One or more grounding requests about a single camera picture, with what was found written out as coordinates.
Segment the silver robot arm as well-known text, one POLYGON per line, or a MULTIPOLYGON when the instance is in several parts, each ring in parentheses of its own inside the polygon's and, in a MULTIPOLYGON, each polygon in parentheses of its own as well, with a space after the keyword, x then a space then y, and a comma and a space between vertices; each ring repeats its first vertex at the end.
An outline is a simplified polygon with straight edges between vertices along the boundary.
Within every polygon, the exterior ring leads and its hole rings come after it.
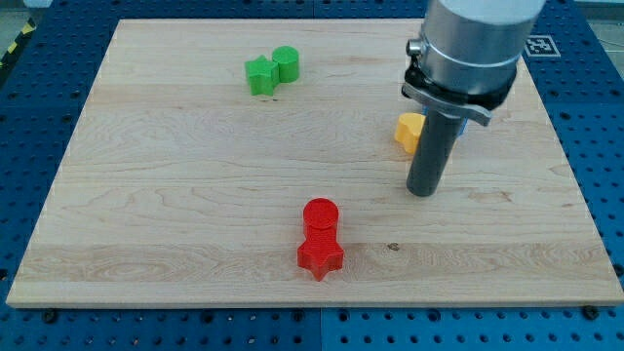
POLYGON ((431 0, 402 94, 449 118, 489 124, 506 99, 517 62, 545 0, 431 0))

